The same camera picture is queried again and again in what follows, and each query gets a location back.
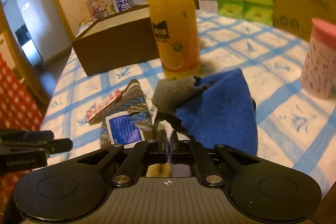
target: red checkered cloth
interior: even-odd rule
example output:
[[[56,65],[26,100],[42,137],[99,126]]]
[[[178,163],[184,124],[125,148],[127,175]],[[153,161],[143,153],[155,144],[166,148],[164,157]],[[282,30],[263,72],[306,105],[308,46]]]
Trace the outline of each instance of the red checkered cloth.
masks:
[[[35,131],[43,117],[35,100],[27,92],[0,53],[0,128]],[[29,171],[0,176],[0,223],[15,183]]]

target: blue towel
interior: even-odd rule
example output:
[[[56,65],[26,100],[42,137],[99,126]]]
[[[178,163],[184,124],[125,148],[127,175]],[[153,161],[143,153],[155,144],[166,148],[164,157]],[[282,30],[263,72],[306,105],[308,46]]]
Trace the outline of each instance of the blue towel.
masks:
[[[208,88],[179,107],[175,114],[188,134],[205,148],[222,143],[256,155],[255,113],[241,69],[197,77],[195,86]]]

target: gray ribbed panel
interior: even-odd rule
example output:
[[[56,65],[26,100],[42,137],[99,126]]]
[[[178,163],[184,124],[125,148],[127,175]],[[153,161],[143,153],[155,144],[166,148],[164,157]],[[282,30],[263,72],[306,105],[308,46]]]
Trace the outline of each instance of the gray ribbed panel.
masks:
[[[238,212],[219,189],[196,178],[140,178],[114,190],[97,211],[75,224],[258,224]],[[302,224],[313,224],[306,220]]]

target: black logo on bottle label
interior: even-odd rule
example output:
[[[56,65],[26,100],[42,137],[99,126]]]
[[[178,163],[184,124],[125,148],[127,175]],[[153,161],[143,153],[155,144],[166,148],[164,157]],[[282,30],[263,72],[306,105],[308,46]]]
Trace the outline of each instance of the black logo on bottle label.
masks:
[[[162,21],[158,24],[153,23],[153,27],[154,27],[155,37],[162,38],[162,39],[168,39],[169,38],[169,33],[168,33],[168,29],[167,29],[167,22]]]

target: pink lid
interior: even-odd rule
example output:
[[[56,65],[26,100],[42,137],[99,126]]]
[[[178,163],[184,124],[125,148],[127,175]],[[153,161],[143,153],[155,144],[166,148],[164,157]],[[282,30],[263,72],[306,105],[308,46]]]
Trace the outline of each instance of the pink lid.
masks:
[[[336,25],[320,18],[312,18],[311,35],[329,48],[336,50]]]

